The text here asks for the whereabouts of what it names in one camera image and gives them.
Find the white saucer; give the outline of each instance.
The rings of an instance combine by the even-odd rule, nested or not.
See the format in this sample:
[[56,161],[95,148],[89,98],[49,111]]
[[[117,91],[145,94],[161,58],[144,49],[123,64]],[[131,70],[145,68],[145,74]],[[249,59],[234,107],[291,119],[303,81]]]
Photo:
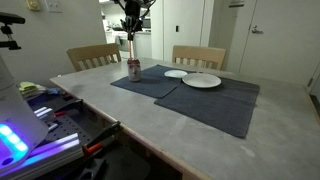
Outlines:
[[218,86],[221,79],[211,74],[193,73],[182,78],[182,81],[189,86],[197,88],[211,88]]
[[164,73],[165,76],[173,78],[182,78],[187,74],[187,72],[181,70],[170,70]]

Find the gray table top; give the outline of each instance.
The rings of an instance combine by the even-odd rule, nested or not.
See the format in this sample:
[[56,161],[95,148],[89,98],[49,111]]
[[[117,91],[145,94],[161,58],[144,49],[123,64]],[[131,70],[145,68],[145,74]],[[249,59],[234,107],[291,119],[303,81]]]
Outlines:
[[260,85],[246,139],[154,105],[154,98],[111,86],[111,82],[127,76],[126,62],[51,80],[211,178],[320,179],[320,126],[303,86],[165,61],[141,60],[142,69],[156,64],[201,70]]

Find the dark gray placemat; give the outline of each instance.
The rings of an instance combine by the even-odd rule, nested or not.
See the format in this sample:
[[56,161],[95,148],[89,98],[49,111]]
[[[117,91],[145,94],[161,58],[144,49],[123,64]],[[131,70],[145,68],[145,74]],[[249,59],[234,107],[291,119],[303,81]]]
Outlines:
[[141,80],[138,82],[129,81],[128,77],[124,77],[112,82],[111,85],[146,96],[162,98],[181,83],[179,78],[164,76],[164,73],[169,70],[174,70],[174,68],[156,65],[141,71]]
[[181,84],[155,104],[174,110],[239,138],[245,138],[259,86],[221,78],[209,89]]

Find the wooden chair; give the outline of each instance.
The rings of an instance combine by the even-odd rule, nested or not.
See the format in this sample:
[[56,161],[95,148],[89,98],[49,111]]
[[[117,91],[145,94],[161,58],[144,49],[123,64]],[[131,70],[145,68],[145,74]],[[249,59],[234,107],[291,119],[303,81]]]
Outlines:
[[115,43],[68,49],[67,54],[76,71],[121,62],[118,45]]
[[174,46],[172,62],[220,70],[226,50],[197,46]]

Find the purple light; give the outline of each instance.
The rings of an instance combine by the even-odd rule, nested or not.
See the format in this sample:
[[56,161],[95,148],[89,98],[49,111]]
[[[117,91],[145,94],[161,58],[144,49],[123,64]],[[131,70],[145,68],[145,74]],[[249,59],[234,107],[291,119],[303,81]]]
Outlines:
[[28,147],[26,146],[26,144],[24,144],[23,142],[20,142],[19,144],[16,144],[16,148],[19,151],[25,151],[28,149]]
[[9,136],[12,133],[12,131],[8,126],[0,125],[0,133],[4,136]]
[[20,138],[15,134],[11,134],[10,136],[7,136],[7,138],[12,144],[17,144],[20,142]]

